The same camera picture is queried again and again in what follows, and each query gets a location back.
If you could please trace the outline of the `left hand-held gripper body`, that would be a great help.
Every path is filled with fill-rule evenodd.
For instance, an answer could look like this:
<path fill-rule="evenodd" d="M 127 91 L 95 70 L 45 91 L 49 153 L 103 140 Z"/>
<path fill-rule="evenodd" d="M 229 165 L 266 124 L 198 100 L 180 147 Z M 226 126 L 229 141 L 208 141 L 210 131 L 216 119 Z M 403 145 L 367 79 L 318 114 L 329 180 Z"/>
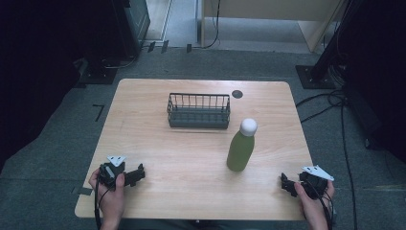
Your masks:
<path fill-rule="evenodd" d="M 107 188 L 116 187 L 117 176 L 124 172 L 124 156 L 107 156 L 107 162 L 100 165 L 100 182 Z"/>

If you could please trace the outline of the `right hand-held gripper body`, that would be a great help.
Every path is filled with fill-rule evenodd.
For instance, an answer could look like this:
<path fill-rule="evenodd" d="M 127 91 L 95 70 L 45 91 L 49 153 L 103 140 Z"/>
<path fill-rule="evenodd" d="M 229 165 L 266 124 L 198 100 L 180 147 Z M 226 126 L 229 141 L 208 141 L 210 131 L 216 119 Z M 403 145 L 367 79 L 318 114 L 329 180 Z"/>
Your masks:
<path fill-rule="evenodd" d="M 333 181 L 334 177 L 316 165 L 304 166 L 299 179 L 306 194 L 312 199 L 317 199 L 324 194 L 327 183 Z"/>

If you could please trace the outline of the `person's right hand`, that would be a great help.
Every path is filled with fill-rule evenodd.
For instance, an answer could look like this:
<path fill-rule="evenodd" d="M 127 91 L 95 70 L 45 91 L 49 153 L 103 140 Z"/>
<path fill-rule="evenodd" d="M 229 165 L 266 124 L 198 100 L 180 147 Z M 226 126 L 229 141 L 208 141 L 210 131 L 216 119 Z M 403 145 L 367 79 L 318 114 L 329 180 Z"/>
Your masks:
<path fill-rule="evenodd" d="M 307 223 L 326 224 L 328 226 L 325 209 L 329 208 L 329 204 L 335 193 L 333 183 L 331 181 L 327 183 L 327 189 L 322 196 L 322 200 L 311 199 L 299 182 L 296 182 L 294 186 L 301 201 L 301 211 L 303 212 Z"/>

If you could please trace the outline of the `person's left hand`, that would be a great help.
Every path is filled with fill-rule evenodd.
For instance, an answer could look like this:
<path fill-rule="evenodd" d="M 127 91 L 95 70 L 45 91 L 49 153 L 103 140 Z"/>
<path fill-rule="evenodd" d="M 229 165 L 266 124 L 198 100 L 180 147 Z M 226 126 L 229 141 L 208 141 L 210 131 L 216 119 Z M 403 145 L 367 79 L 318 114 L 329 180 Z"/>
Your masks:
<path fill-rule="evenodd" d="M 116 179 L 116 189 L 109 191 L 98 183 L 100 170 L 93 171 L 88 183 L 98 195 L 98 203 L 103 221 L 117 221 L 120 223 L 124 213 L 124 175 L 121 173 Z"/>

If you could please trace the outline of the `green bottle with white cap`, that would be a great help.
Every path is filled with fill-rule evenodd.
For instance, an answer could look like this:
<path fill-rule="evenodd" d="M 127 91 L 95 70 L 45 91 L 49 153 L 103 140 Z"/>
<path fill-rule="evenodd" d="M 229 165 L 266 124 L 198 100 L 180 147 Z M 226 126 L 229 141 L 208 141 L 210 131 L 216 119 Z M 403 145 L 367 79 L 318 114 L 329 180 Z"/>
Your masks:
<path fill-rule="evenodd" d="M 252 118 L 240 123 L 238 132 L 232 139 L 227 156 L 227 167 L 233 172 L 242 172 L 252 155 L 255 146 L 257 122 Z"/>

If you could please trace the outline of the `person's dark clothing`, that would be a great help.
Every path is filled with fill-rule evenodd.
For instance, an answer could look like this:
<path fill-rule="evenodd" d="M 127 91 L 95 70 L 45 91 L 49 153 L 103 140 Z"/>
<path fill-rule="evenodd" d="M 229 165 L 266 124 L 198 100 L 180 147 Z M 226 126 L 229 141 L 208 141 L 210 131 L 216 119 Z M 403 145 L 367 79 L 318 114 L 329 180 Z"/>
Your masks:
<path fill-rule="evenodd" d="M 185 220 L 124 219 L 119 230 L 267 230 L 269 221 L 260 220 Z"/>

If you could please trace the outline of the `black square floor base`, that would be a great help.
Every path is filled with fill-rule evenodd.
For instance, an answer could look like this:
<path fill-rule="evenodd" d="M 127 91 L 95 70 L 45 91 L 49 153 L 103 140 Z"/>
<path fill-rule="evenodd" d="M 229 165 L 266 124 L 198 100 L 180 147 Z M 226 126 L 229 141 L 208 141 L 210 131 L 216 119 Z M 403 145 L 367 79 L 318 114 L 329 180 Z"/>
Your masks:
<path fill-rule="evenodd" d="M 100 60 L 84 58 L 79 68 L 79 83 L 82 84 L 112 84 L 118 69 L 106 66 Z"/>

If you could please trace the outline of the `dark curtain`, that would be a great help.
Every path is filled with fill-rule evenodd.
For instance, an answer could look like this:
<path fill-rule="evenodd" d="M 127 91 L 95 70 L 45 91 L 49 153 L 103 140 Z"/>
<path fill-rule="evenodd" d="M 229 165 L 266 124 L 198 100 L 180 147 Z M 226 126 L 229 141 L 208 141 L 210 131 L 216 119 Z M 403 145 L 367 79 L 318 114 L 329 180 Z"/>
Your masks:
<path fill-rule="evenodd" d="M 353 0 L 340 48 L 369 146 L 406 163 L 406 0 Z"/>
<path fill-rule="evenodd" d="M 0 0 L 0 172 L 79 81 L 79 22 L 102 0 Z"/>

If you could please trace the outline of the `black slanted stand pole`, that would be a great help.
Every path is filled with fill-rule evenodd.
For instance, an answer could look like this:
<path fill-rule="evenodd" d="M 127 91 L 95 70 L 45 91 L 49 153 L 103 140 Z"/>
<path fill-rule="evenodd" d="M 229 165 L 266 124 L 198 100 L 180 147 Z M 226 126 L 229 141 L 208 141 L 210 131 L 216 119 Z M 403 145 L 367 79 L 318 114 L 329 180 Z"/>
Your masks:
<path fill-rule="evenodd" d="M 344 37 L 345 30 L 349 27 L 350 22 L 356 16 L 363 2 L 364 0 L 349 0 L 340 25 L 319 60 L 310 71 L 311 82 L 319 83 L 325 77 L 330 62 L 339 54 L 339 39 Z"/>

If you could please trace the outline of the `black equipment cabinet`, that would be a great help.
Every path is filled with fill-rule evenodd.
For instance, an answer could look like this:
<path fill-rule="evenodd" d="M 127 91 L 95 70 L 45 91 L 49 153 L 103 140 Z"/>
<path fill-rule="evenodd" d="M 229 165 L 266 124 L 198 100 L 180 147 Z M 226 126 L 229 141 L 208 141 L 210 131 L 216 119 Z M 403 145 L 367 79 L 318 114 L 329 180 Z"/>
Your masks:
<path fill-rule="evenodd" d="M 136 58 L 150 24 L 147 0 L 111 0 L 125 58 Z"/>

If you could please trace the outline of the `light wooden partition board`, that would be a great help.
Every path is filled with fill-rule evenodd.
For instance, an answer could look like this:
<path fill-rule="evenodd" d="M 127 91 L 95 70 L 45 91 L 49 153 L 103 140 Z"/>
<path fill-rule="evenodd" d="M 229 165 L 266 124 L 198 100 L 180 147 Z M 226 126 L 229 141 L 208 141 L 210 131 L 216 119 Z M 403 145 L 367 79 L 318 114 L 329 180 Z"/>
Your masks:
<path fill-rule="evenodd" d="M 206 45 L 207 17 L 297 21 L 308 50 L 314 52 L 348 0 L 199 0 L 200 44 Z"/>

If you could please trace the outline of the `black stand base plate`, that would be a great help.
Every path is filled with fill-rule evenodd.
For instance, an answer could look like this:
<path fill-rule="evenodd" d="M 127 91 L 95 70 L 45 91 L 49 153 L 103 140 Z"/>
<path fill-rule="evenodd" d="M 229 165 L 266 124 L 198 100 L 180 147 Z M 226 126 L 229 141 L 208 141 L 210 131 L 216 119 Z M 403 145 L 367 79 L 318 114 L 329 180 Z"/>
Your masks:
<path fill-rule="evenodd" d="M 334 89 L 332 78 L 324 70 L 316 66 L 296 65 L 296 72 L 303 89 Z"/>

